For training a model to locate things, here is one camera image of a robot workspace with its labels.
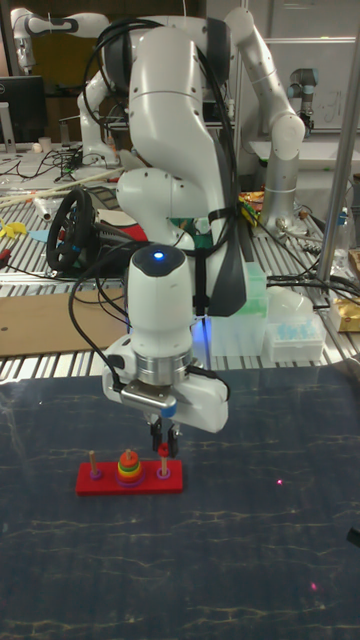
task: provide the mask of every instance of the steering wheel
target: steering wheel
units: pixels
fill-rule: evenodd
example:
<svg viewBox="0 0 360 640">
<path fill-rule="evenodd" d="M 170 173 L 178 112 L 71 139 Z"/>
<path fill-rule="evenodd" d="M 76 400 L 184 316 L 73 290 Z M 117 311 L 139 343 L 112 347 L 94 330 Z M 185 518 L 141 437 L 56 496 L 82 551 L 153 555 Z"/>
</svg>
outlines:
<svg viewBox="0 0 360 640">
<path fill-rule="evenodd" d="M 46 258 L 56 271 L 66 271 L 86 249 L 93 232 L 93 207 L 89 193 L 73 189 L 62 201 L 50 227 Z"/>
</svg>

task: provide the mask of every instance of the yellow ring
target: yellow ring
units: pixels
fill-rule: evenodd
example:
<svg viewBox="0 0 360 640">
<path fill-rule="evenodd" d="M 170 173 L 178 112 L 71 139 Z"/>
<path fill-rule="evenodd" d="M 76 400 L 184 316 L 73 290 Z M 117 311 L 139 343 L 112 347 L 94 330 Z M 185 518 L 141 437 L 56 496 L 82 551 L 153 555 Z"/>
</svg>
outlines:
<svg viewBox="0 0 360 640">
<path fill-rule="evenodd" d="M 119 476 L 122 476 L 123 478 L 133 478 L 134 476 L 139 475 L 139 473 L 141 472 L 141 463 L 139 462 L 139 466 L 135 471 L 130 471 L 130 473 L 124 473 L 124 471 L 122 469 L 120 469 L 120 463 L 118 464 L 118 474 Z"/>
</svg>

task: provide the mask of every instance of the stacked ring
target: stacked ring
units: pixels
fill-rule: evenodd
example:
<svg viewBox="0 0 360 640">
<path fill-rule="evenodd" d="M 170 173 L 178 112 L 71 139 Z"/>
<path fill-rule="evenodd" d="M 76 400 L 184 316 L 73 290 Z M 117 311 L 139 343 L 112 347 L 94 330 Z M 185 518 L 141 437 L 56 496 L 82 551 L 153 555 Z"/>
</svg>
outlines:
<svg viewBox="0 0 360 640">
<path fill-rule="evenodd" d="M 117 479 L 121 484 L 138 484 L 144 477 L 143 467 L 134 451 L 123 453 L 117 466 Z"/>
</svg>

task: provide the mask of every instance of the red ring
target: red ring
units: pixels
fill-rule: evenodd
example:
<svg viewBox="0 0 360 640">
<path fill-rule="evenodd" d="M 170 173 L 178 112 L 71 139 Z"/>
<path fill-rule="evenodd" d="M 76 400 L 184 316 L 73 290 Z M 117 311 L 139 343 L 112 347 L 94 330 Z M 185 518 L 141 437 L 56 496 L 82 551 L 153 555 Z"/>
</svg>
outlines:
<svg viewBox="0 0 360 640">
<path fill-rule="evenodd" d="M 120 456 L 120 464 L 122 467 L 125 467 L 125 469 L 129 467 L 135 467 L 135 465 L 138 463 L 138 460 L 139 456 L 137 453 L 135 453 L 135 451 L 131 451 L 129 460 L 126 457 L 126 451 L 124 451 L 124 453 Z"/>
</svg>

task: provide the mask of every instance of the transparent plastic box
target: transparent plastic box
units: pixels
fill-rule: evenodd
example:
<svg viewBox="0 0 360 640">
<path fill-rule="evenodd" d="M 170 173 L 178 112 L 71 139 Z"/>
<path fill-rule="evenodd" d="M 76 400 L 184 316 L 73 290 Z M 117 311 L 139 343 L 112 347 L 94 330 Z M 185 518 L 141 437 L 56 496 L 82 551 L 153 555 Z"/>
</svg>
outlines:
<svg viewBox="0 0 360 640">
<path fill-rule="evenodd" d="M 317 361 L 321 358 L 325 338 L 326 329 L 319 316 L 286 318 L 267 326 L 264 348 L 272 362 Z"/>
<path fill-rule="evenodd" d="M 212 356 L 260 356 L 267 323 L 269 299 L 266 274 L 255 263 L 247 263 L 248 299 L 229 318 L 211 318 Z"/>
</svg>

